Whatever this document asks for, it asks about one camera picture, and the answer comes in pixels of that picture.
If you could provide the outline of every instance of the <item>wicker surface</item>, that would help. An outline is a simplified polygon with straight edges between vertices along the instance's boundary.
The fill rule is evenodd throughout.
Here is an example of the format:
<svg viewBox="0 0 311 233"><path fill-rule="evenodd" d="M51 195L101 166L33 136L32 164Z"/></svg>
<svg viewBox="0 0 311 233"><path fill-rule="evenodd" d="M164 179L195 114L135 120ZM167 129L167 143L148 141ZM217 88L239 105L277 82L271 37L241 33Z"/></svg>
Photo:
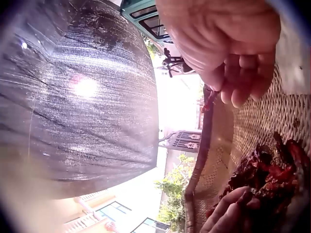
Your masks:
<svg viewBox="0 0 311 233"><path fill-rule="evenodd" d="M257 143L274 148L273 132L284 140L301 139L310 156L310 95L285 95L278 67L269 91L259 102L241 109L224 105L220 97L204 116L202 140L193 175L186 189L186 232L199 233L206 211L234 172L242 155Z"/></svg>

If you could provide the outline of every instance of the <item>tree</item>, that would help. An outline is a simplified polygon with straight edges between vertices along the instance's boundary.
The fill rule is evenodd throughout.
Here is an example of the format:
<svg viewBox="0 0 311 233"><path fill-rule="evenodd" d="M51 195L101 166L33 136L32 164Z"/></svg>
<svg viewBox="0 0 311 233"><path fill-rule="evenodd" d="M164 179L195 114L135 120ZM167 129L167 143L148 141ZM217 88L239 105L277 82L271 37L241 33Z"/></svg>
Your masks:
<svg viewBox="0 0 311 233"><path fill-rule="evenodd" d="M194 158L179 156L180 164L169 172L164 179L156 181L156 188L162 190L168 197L160 207L158 220L170 224L171 230L185 232L186 211L184 192L190 180Z"/></svg>
<svg viewBox="0 0 311 233"><path fill-rule="evenodd" d="M144 43L147 47L147 50L150 54L151 59L154 59L155 55L159 55L159 56L162 55L161 51L149 40L148 37L144 36L142 33L141 33L141 36L142 36L142 39L144 40Z"/></svg>

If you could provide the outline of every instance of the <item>house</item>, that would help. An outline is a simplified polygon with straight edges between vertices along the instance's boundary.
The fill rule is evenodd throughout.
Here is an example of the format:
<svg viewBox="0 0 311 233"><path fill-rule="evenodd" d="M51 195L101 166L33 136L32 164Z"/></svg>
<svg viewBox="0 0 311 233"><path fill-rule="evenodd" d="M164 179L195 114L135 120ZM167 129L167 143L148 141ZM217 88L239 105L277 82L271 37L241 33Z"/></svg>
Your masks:
<svg viewBox="0 0 311 233"><path fill-rule="evenodd" d="M130 209L109 190L55 203L66 216L62 233L170 233L169 225Z"/></svg>

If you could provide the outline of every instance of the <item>wall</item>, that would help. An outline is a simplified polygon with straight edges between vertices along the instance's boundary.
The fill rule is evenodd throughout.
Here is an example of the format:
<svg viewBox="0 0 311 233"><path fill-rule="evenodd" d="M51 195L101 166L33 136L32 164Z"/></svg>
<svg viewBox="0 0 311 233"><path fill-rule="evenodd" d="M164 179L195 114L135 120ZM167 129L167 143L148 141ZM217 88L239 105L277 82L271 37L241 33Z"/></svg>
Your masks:
<svg viewBox="0 0 311 233"><path fill-rule="evenodd" d="M76 203L73 198L53 200L53 202L56 205L57 209L62 212L64 217L64 223L85 215L82 212L83 207L79 203Z"/></svg>

